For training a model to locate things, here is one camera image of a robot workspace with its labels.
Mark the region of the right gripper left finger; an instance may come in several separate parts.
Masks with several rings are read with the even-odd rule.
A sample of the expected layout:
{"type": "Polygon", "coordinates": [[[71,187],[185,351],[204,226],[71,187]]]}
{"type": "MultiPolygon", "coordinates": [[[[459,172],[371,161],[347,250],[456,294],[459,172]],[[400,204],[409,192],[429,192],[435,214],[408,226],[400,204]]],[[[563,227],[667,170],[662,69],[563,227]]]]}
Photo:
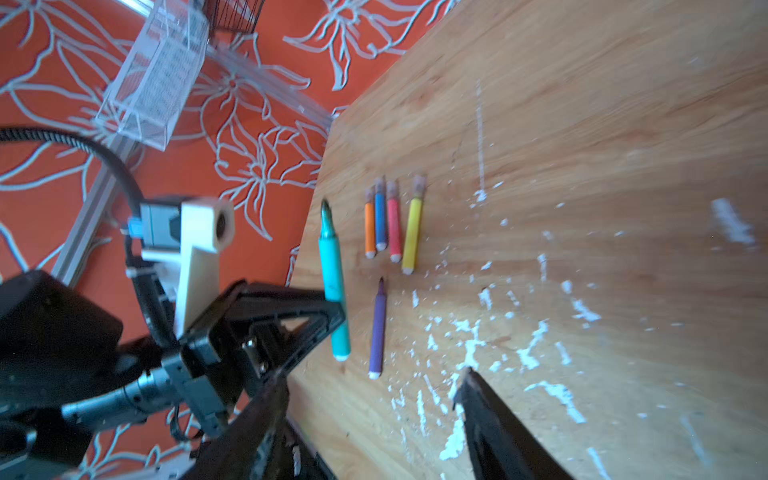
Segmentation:
{"type": "Polygon", "coordinates": [[[284,467],[283,429],[289,403],[279,372],[264,385],[228,430],[204,449],[185,479],[278,479],[284,467]]]}

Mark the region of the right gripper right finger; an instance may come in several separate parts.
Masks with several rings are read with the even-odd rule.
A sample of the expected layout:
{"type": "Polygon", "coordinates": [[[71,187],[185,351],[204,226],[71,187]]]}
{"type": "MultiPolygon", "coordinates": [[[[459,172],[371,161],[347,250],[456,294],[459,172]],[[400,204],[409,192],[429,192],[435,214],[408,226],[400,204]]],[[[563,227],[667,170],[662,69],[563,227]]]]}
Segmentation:
{"type": "Polygon", "coordinates": [[[468,368],[454,397],[463,408],[469,458],[477,479],[571,477],[475,370],[468,368]]]}

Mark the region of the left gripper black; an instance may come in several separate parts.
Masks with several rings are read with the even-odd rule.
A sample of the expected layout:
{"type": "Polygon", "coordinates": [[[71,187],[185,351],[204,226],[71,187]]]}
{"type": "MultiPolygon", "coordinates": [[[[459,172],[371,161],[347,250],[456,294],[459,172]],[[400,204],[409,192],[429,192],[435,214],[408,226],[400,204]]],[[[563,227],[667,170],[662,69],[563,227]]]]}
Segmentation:
{"type": "Polygon", "coordinates": [[[242,394],[290,374],[345,321],[343,304],[321,290],[241,280],[213,296],[162,366],[200,433],[217,438],[242,394]]]}

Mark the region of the green marker pen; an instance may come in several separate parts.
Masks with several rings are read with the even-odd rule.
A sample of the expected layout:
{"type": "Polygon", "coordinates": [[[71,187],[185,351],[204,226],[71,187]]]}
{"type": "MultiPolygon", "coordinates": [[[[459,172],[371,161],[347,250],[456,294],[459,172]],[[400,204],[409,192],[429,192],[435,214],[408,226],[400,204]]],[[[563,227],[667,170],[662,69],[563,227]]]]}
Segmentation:
{"type": "Polygon", "coordinates": [[[331,334],[331,350],[334,358],[345,362],[351,354],[351,341],[348,320],[346,319],[346,295],[343,277],[340,243],[333,223],[329,202],[321,201],[321,227],[318,249],[321,261],[325,297],[328,301],[339,303],[343,310],[343,321],[331,334]]]}

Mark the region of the purple marker pen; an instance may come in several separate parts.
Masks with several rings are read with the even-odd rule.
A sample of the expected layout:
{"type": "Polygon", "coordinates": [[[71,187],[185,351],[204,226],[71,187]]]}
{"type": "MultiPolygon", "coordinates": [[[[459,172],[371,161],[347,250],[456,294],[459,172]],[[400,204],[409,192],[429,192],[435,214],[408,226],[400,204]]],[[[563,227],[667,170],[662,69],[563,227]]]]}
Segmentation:
{"type": "Polygon", "coordinates": [[[371,380],[378,379],[383,372],[383,355],[385,346],[385,329],[387,320],[387,287],[383,277],[379,279],[378,291],[375,297],[369,373],[371,380]]]}

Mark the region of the orange marker pen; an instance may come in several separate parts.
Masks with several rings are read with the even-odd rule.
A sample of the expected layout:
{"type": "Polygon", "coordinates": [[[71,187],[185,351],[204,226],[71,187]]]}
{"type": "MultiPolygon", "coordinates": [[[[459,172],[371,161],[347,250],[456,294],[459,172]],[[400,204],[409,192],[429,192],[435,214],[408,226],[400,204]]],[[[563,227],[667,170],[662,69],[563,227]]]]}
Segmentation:
{"type": "Polygon", "coordinates": [[[368,259],[373,259],[377,254],[377,247],[374,193],[371,188],[368,188],[365,192],[364,219],[365,255],[368,259]]]}

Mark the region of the yellow marker pen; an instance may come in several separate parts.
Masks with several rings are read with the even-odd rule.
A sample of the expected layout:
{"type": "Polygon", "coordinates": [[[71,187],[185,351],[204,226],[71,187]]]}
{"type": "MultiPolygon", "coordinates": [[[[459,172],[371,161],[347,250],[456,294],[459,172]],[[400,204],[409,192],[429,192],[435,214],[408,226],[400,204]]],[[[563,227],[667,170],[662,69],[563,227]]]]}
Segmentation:
{"type": "Polygon", "coordinates": [[[416,269],[420,222],[423,211],[423,200],[426,190],[426,177],[417,175],[414,178],[413,196],[409,203],[409,214],[406,228],[405,246],[402,259],[402,272],[411,275],[416,269]]]}

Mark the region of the blue marker pen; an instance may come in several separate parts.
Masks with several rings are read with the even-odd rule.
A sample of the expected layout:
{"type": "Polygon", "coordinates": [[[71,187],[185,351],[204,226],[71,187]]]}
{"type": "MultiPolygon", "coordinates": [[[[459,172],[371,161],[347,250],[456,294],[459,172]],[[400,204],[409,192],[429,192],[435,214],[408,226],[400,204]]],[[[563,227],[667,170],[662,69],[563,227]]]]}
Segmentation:
{"type": "Polygon", "coordinates": [[[378,251],[384,251],[388,245],[386,213],[386,181],[379,177],[374,183],[375,244],[378,251]]]}

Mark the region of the pink marker pen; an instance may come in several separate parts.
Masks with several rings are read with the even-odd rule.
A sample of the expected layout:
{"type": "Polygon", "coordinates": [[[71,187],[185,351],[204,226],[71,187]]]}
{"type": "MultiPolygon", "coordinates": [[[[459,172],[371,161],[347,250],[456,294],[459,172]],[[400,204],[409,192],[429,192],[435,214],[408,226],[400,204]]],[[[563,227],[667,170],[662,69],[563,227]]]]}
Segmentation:
{"type": "Polygon", "coordinates": [[[403,250],[401,244],[399,187],[396,180],[389,180],[386,183],[386,208],[390,260],[393,263],[399,263],[402,260],[403,250]]]}

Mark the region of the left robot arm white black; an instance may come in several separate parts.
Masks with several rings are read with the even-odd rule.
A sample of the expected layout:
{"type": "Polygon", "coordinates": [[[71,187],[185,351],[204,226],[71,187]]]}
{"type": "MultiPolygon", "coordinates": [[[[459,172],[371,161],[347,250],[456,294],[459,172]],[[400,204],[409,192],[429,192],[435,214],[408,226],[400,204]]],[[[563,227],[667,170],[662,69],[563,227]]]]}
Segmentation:
{"type": "Polygon", "coordinates": [[[234,237],[231,203],[148,200],[107,147],[66,131],[5,126],[5,142],[64,144],[109,169],[132,218],[124,246],[148,328],[122,322],[43,270],[1,286],[1,475],[50,479],[95,436],[181,406],[199,424],[190,479],[329,479],[331,468],[287,416],[291,371],[346,319],[320,290],[219,284],[234,237]]]}

